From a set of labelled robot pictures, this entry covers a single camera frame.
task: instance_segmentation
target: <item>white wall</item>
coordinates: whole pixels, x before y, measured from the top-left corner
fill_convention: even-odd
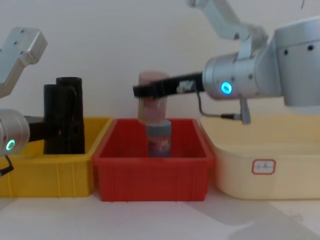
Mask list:
[[[320,13],[320,0],[229,0],[239,17],[277,26]],[[221,40],[196,9],[184,0],[1,0],[0,43],[11,28],[40,28],[48,47],[37,65],[27,67],[0,108],[25,115],[43,114],[43,85],[56,77],[82,77],[86,116],[135,117],[132,86],[145,69],[178,75],[201,71],[213,56],[238,49]],[[238,102],[214,102],[210,112],[233,112]],[[199,117],[195,95],[169,98],[169,117]],[[254,113],[284,111],[281,99],[249,102]]]

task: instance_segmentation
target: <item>plastic crate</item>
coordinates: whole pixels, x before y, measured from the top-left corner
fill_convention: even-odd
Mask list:
[[[102,201],[203,201],[213,155],[194,119],[170,119],[171,157],[148,157],[146,127],[137,119],[110,126],[93,165]]]
[[[94,189],[92,155],[112,122],[85,118],[85,154],[43,154],[44,141],[11,155],[14,171],[0,177],[0,197],[86,197]],[[7,161],[2,157],[0,167]]]

